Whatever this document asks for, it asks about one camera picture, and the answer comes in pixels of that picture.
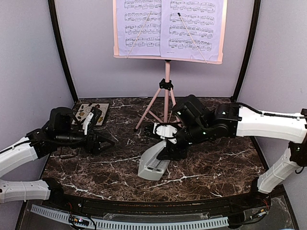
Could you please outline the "white metronome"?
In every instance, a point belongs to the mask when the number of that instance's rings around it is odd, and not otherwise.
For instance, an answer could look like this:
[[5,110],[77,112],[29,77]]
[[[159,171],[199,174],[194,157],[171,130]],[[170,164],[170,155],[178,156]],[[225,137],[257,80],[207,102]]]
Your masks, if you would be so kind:
[[138,176],[149,181],[159,181],[170,160],[158,160],[157,156],[166,148],[166,141],[163,140],[147,149],[141,156],[138,168]]

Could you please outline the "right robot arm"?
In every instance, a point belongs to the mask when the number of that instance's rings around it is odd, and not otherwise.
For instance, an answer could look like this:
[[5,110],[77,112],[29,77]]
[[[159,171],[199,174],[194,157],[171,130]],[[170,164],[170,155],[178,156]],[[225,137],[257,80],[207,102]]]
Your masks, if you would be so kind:
[[245,196],[245,204],[255,208],[292,172],[307,165],[307,111],[285,114],[257,110],[244,103],[220,104],[210,110],[195,95],[179,101],[172,112],[176,123],[156,123],[153,134],[167,141],[167,150],[159,160],[180,160],[190,145],[218,138],[266,137],[288,140],[280,159],[255,180],[254,190]]

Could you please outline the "pink perforated music stand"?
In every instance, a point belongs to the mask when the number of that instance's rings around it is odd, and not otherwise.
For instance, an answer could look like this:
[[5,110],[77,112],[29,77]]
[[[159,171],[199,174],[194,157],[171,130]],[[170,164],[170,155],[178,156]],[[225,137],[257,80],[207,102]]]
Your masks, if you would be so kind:
[[117,18],[116,18],[116,0],[113,1],[113,27],[114,27],[114,57],[116,58],[125,58],[125,59],[159,59],[165,62],[165,77],[161,80],[159,91],[165,92],[165,102],[164,102],[164,117],[159,119],[159,122],[166,123],[170,121],[170,114],[168,112],[169,104],[174,104],[175,96],[174,90],[170,79],[170,72],[171,72],[171,62],[172,61],[186,61],[186,60],[171,60],[165,57],[160,56],[120,56],[119,49],[118,49],[118,30],[117,30]]

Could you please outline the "sheet music page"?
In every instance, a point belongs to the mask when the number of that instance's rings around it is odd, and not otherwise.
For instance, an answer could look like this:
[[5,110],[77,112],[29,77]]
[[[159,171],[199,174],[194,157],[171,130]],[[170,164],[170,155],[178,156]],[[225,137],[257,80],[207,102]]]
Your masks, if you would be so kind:
[[120,56],[160,56],[162,2],[117,0]]
[[171,60],[221,64],[225,0],[164,0],[160,54]]

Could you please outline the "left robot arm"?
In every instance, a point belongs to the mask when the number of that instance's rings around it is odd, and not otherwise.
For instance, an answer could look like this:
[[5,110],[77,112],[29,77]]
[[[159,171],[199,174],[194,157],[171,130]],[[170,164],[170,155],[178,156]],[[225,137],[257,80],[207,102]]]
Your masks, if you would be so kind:
[[[87,117],[79,122],[73,111],[67,107],[54,108],[49,120],[42,128],[35,129],[16,143],[0,152],[0,174],[10,171],[28,162],[41,159],[61,147],[83,148],[90,154],[99,154],[115,143],[98,131],[94,126],[102,111],[92,107]],[[53,178],[37,181],[0,182],[0,202],[49,200],[57,209],[68,204],[62,185]]]

